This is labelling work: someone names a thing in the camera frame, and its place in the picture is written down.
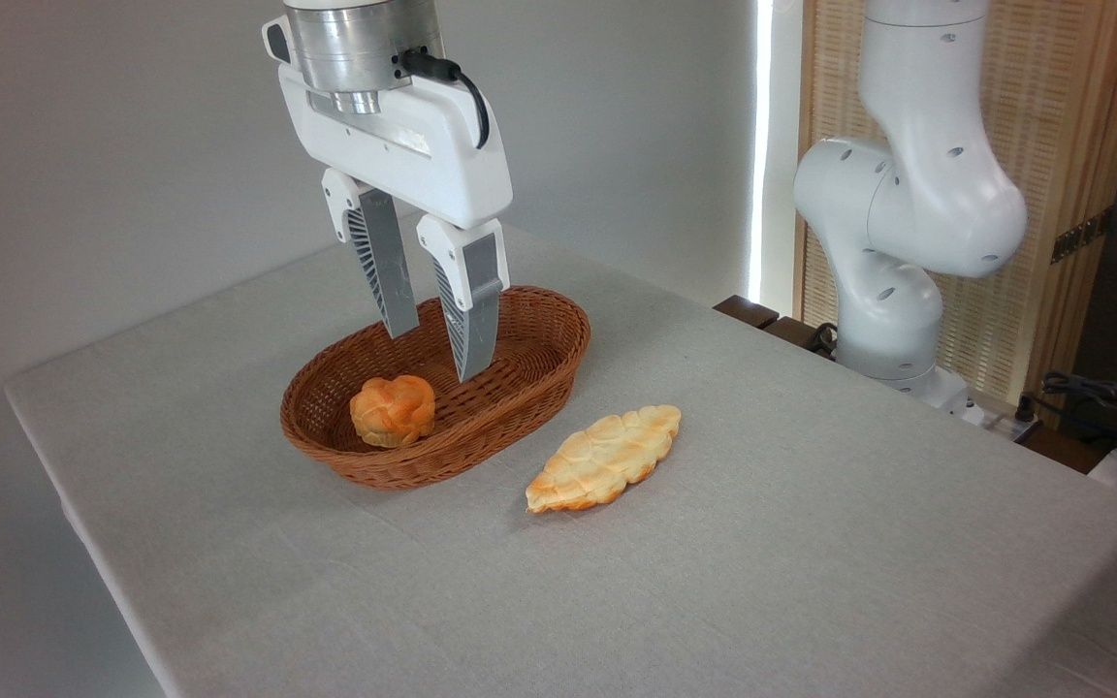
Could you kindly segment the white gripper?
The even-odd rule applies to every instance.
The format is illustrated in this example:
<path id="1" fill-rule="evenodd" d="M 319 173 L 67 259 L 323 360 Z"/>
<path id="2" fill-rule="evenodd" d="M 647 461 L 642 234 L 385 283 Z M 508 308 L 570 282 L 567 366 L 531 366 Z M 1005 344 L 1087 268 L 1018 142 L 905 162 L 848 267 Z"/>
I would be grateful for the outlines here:
<path id="1" fill-rule="evenodd" d="M 491 365 L 499 297 L 510 287 L 494 217 L 510 207 L 513 184 L 495 115 L 478 147 L 478 111 L 459 84 L 417 77 L 380 93 L 376 114 L 354 114 L 307 88 L 296 68 L 276 71 L 302 145 L 328 165 L 322 187 L 330 220 L 338 241 L 353 243 L 386 333 L 420 327 L 395 197 L 431 214 L 417 233 L 433 260 L 454 366 L 462 383 L 477 376 Z"/>

